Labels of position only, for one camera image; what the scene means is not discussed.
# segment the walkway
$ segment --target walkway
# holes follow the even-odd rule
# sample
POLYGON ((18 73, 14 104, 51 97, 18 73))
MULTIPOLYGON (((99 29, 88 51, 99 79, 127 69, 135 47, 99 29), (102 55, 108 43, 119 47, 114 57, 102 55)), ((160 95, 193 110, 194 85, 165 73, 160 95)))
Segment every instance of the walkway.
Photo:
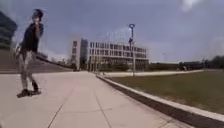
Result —
POLYGON ((93 74, 37 74, 43 94, 18 99, 18 75, 0 75, 2 128, 188 128, 93 74))
MULTIPOLYGON (((193 70, 193 71, 155 71, 155 72, 136 72, 136 76, 161 76, 161 75, 176 75, 176 74, 187 74, 203 72, 203 70, 193 70)), ((107 77, 125 77, 133 76, 133 72, 109 72, 104 73, 107 77)))

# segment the grass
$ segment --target grass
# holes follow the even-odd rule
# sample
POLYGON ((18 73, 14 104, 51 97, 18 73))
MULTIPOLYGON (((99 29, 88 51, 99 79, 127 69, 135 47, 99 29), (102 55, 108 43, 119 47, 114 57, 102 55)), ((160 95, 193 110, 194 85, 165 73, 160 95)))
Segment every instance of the grass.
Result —
POLYGON ((111 79, 174 102, 224 114, 224 72, 222 71, 111 79))

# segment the person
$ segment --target person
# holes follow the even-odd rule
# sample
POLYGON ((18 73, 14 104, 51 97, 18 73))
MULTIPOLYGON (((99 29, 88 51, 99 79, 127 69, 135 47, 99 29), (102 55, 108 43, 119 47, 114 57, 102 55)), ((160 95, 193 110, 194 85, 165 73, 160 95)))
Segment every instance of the person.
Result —
POLYGON ((17 94, 17 97, 30 96, 31 92, 28 91, 28 81, 27 78, 32 82, 33 93, 39 94, 40 90, 37 85, 36 80, 32 76, 30 71, 30 66, 35 62, 36 54, 38 51, 38 43, 40 37, 43 35, 43 24, 41 23, 43 17, 43 12, 40 9, 35 9, 32 15, 32 23, 28 26, 24 33, 24 38, 22 43, 16 48, 18 53, 18 65, 21 76, 21 81, 23 85, 22 91, 17 94))

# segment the building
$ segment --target building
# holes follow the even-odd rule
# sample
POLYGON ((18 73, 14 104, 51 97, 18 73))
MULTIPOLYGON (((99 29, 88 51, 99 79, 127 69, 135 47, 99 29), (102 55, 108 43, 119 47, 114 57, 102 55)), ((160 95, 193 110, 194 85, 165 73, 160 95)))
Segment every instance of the building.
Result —
POLYGON ((17 25, 0 11, 0 50, 10 50, 17 25))
POLYGON ((16 63, 10 51, 16 29, 16 23, 0 11, 0 70, 16 69, 16 63))
MULTIPOLYGON (((134 48, 136 58, 136 69, 144 69, 148 64, 148 53, 144 47, 134 48)), ((132 69, 132 54, 128 43, 103 43, 88 42, 82 38, 72 42, 71 61, 75 63, 77 69, 95 71, 105 65, 128 65, 132 69)))
POLYGON ((77 37, 69 49, 70 65, 75 64, 77 69, 87 69, 88 41, 77 37))

